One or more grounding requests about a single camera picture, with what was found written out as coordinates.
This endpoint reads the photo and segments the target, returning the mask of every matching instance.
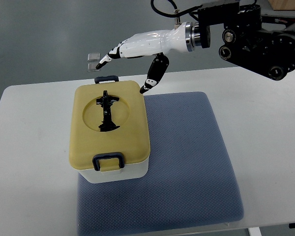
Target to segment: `box handle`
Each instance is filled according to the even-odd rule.
[[[115,81],[115,82],[118,82],[119,78],[116,75],[99,76],[99,77],[96,77],[94,79],[94,81],[95,81],[96,84],[99,84],[99,82],[103,82],[103,81]]]
[[[93,157],[93,166],[96,171],[100,171],[99,160],[103,159],[111,159],[111,158],[118,158],[119,160],[119,167],[124,167],[124,156],[121,152],[110,152],[110,153],[103,153],[97,154]]]

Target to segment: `black cable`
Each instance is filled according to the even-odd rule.
[[[177,5],[175,4],[175,2],[173,0],[167,0],[167,1],[169,1],[173,5],[173,7],[174,7],[175,10],[178,9],[177,8]]]
[[[168,13],[165,13],[165,12],[162,12],[162,11],[160,11],[160,10],[158,10],[155,6],[154,6],[154,0],[151,0],[151,7],[152,7],[152,9],[153,9],[153,11],[155,11],[157,14],[159,14],[159,15],[161,15],[161,16],[165,16],[165,17],[169,17],[169,18],[175,18],[175,17],[180,17],[180,16],[183,16],[183,15],[186,15],[186,14],[188,14],[188,13],[190,13],[190,12],[193,12],[194,10],[198,10],[199,8],[201,8],[203,5],[200,5],[200,6],[194,6],[194,7],[192,7],[192,8],[189,8],[189,9],[187,9],[187,10],[184,10],[184,11],[182,11],[182,12],[179,12],[179,13],[177,13],[177,14],[168,14]]]

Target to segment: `white robotic forearm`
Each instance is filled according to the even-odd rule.
[[[191,23],[184,22],[173,30],[156,30],[135,34],[113,48],[96,68],[100,69],[112,59],[136,58],[158,53],[166,55],[172,49],[182,53],[191,52],[195,47],[190,35],[192,27]]]

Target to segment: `plastic storage box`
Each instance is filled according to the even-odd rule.
[[[139,178],[148,171],[150,142],[143,95],[134,81],[97,77],[77,88],[69,162],[87,181]]]

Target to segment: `white table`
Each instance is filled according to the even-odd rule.
[[[140,85],[145,75],[120,77]],[[68,163],[74,91],[93,80],[8,87],[0,101],[0,235],[76,235],[77,172]],[[295,222],[295,71],[279,82],[233,67],[165,74],[148,94],[203,91],[244,205],[238,222],[148,235]]]

